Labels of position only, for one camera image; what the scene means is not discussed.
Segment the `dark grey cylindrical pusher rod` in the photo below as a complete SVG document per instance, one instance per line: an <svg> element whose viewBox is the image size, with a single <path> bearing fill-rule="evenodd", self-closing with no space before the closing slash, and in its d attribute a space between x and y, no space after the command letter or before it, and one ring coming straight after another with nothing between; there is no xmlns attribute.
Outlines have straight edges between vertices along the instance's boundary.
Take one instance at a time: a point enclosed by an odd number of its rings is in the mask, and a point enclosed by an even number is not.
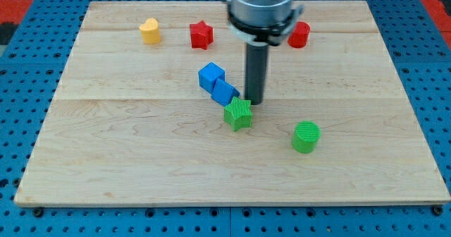
<svg viewBox="0 0 451 237"><path fill-rule="evenodd" d="M268 46L245 47L245 87L244 98L251 101L251 105L263 102L268 64Z"/></svg>

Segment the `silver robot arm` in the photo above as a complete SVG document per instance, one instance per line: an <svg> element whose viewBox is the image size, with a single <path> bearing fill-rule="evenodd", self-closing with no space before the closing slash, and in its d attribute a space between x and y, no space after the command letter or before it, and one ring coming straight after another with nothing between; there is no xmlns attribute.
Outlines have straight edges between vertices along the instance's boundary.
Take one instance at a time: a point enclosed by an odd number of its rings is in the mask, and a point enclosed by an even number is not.
<svg viewBox="0 0 451 237"><path fill-rule="evenodd" d="M221 0L228 26L245 43L244 98L252 105L264 100L269 48L277 47L294 30L304 7L294 0Z"/></svg>

